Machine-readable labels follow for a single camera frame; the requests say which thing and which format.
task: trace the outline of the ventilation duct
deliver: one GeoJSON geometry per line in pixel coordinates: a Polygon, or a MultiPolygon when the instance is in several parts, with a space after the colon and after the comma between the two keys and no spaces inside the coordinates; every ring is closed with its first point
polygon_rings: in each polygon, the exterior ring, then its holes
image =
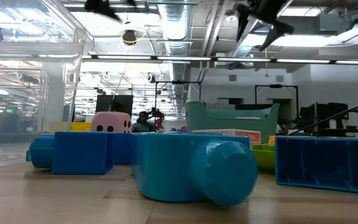
{"type": "MultiPolygon", "coordinates": [[[[189,38],[190,6],[167,4],[158,5],[158,10],[162,18],[162,32],[166,40],[172,40],[165,43],[167,54],[171,56],[189,55],[189,44],[185,41],[189,38]]],[[[188,80],[190,77],[189,63],[170,64],[170,77],[173,80],[188,80]]],[[[183,114],[184,96],[183,87],[173,85],[173,94],[176,101],[178,115],[183,114]]]]}

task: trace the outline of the light green plastic basket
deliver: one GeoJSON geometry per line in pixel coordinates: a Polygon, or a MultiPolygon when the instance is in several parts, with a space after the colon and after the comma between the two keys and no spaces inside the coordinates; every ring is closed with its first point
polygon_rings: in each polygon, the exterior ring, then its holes
{"type": "Polygon", "coordinates": [[[255,144],[252,146],[251,152],[253,153],[258,170],[265,172],[274,172],[275,167],[275,153],[274,145],[269,144],[255,144]]]}

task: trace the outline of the ceiling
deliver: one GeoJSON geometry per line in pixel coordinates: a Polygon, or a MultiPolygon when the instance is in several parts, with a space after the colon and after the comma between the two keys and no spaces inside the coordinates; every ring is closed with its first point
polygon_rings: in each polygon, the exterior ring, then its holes
{"type": "MultiPolygon", "coordinates": [[[[158,12],[157,5],[150,3],[150,13],[119,13],[120,18],[124,21],[120,24],[107,17],[98,14],[84,12],[81,7],[74,6],[81,4],[80,0],[62,1],[64,5],[71,11],[75,18],[85,26],[85,28],[94,37],[94,47],[89,54],[96,55],[166,55],[165,43],[167,40],[163,37],[162,20],[158,12]],[[122,41],[122,34],[125,30],[134,30],[137,42],[133,46],[128,46],[122,41]]],[[[232,9],[234,1],[225,1],[226,9],[232,9]]],[[[237,33],[237,21],[230,21],[227,16],[220,16],[223,12],[222,4],[217,7],[218,11],[215,18],[211,18],[214,9],[214,0],[198,1],[197,5],[191,8],[190,17],[190,36],[187,42],[190,45],[190,55],[200,56],[208,53],[203,51],[203,44],[212,45],[210,54],[223,54],[230,56],[231,52],[236,50],[239,44],[234,40],[237,33]],[[212,29],[208,34],[208,25],[212,23],[212,29]]],[[[139,3],[139,10],[143,10],[143,3],[139,3]]],[[[275,58],[335,58],[335,59],[358,59],[358,46],[339,46],[339,47],[323,47],[328,44],[332,36],[349,28],[349,19],[358,16],[358,0],[294,0],[290,7],[287,8],[281,17],[281,21],[290,23],[296,27],[294,36],[286,36],[266,49],[265,52],[259,52],[254,46],[262,43],[265,36],[265,28],[254,30],[249,36],[245,37],[247,45],[250,46],[250,55],[248,57],[275,57],[275,58]],[[328,19],[334,21],[336,30],[323,30],[319,22],[320,16],[327,16],[328,19]]],[[[23,33],[34,32],[39,38],[22,37],[15,38],[14,41],[31,41],[31,42],[61,42],[67,41],[56,38],[58,31],[55,25],[47,23],[45,29],[48,37],[44,38],[43,32],[40,30],[33,31],[28,26],[21,27],[27,29],[23,33]]],[[[171,32],[175,32],[176,27],[172,27],[171,32]]],[[[197,81],[200,76],[200,64],[192,62],[190,80],[197,81]]],[[[269,64],[255,63],[252,65],[240,65],[240,69],[227,70],[227,67],[211,64],[204,78],[204,85],[246,85],[250,83],[271,83],[275,82],[275,76],[283,75],[284,83],[289,82],[290,74],[299,69],[302,65],[287,64],[269,64]],[[269,78],[262,79],[266,73],[270,74],[269,78]],[[237,75],[236,82],[229,82],[228,75],[237,75]]],[[[11,88],[1,88],[9,91],[16,97],[14,100],[9,97],[0,98],[2,103],[16,102],[22,105],[28,105],[28,101],[38,101],[39,85],[29,82],[23,82],[23,75],[30,77],[41,77],[42,74],[38,68],[18,74],[12,71],[3,71],[0,74],[0,86],[11,86],[11,88]]],[[[76,110],[79,114],[93,114],[95,107],[95,99],[98,95],[96,88],[104,90],[107,94],[133,94],[134,112],[138,113],[142,110],[149,110],[154,106],[155,84],[150,83],[147,79],[154,76],[157,81],[170,81],[172,74],[170,73],[170,65],[168,63],[107,63],[107,62],[84,62],[81,66],[81,82],[78,85],[76,95],[76,110]]],[[[161,94],[158,96],[157,106],[169,116],[178,116],[177,99],[186,99],[186,87],[180,86],[181,94],[178,96],[177,86],[171,84],[158,84],[158,90],[161,94]]]]}

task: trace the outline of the blue plastic block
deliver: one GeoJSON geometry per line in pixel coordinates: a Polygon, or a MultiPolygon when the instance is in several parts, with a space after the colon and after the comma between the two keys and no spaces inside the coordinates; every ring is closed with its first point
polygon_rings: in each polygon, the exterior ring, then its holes
{"type": "Polygon", "coordinates": [[[104,175],[112,169],[111,133],[55,133],[52,174],[104,175]]]}
{"type": "Polygon", "coordinates": [[[136,135],[128,133],[109,133],[109,147],[112,149],[113,164],[131,165],[134,160],[136,135]]]}
{"type": "Polygon", "coordinates": [[[358,139],[277,137],[276,182],[358,193],[358,139]]]}
{"type": "Polygon", "coordinates": [[[31,143],[27,151],[28,160],[36,168],[51,168],[55,150],[55,135],[42,134],[31,143]]]}
{"type": "Polygon", "coordinates": [[[132,173],[148,198],[230,207],[243,202],[257,180],[248,146],[246,137],[140,134],[132,173]]]}

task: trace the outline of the pipe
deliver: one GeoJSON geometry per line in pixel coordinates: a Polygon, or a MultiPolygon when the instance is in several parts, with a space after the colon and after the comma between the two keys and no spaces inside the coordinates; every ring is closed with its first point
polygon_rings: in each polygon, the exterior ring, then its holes
{"type": "MultiPolygon", "coordinates": [[[[190,54],[190,45],[186,41],[189,37],[190,27],[190,10],[187,5],[158,5],[157,6],[162,18],[162,32],[166,40],[182,40],[181,42],[166,42],[165,49],[170,56],[186,56],[190,54]]],[[[189,80],[190,64],[188,63],[171,63],[170,68],[171,81],[189,80]]],[[[181,86],[172,86],[173,94],[177,98],[182,98],[183,90],[181,86]]],[[[183,114],[184,101],[176,99],[177,112],[183,114]]]]}
{"type": "Polygon", "coordinates": [[[211,55],[212,49],[213,49],[213,47],[215,45],[216,37],[219,34],[219,30],[221,28],[223,18],[224,18],[225,14],[226,14],[226,8],[227,8],[228,3],[229,3],[228,0],[224,0],[223,3],[222,3],[222,7],[221,7],[221,10],[220,10],[220,15],[219,15],[219,18],[218,18],[218,23],[216,24],[216,27],[214,29],[214,34],[212,35],[211,43],[208,46],[208,51],[206,52],[206,56],[211,55]]]}
{"type": "Polygon", "coordinates": [[[218,11],[218,5],[219,5],[219,0],[215,0],[214,4],[212,5],[211,16],[209,18],[208,27],[205,32],[203,47],[201,48],[200,56],[204,56],[204,54],[205,54],[206,46],[208,45],[209,37],[211,35],[212,26],[214,25],[215,16],[218,11]]]}

